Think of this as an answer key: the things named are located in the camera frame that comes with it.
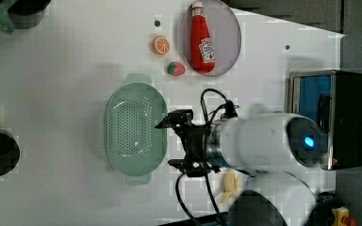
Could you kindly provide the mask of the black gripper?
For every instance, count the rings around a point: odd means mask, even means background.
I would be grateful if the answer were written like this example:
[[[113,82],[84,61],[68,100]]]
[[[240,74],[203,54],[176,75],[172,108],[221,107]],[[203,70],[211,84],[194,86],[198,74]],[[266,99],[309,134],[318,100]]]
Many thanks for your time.
[[[209,165],[207,159],[207,138],[209,130],[205,124],[196,125],[192,122],[191,109],[178,109],[178,114],[170,113],[156,125],[156,129],[176,128],[184,151],[184,159],[170,159],[168,164],[188,176],[205,176],[209,172],[220,172],[220,167]]]

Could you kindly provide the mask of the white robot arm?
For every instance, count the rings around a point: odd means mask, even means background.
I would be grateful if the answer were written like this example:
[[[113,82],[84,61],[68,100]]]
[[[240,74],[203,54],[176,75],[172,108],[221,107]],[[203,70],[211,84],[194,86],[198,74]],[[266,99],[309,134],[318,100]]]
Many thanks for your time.
[[[307,117],[290,113],[235,115],[207,125],[192,122],[190,110],[175,110],[158,123],[171,128],[185,156],[169,165],[191,177],[229,169],[254,182],[242,192],[225,190],[222,200],[230,226],[305,226],[317,192],[303,174],[321,165],[321,129]]]

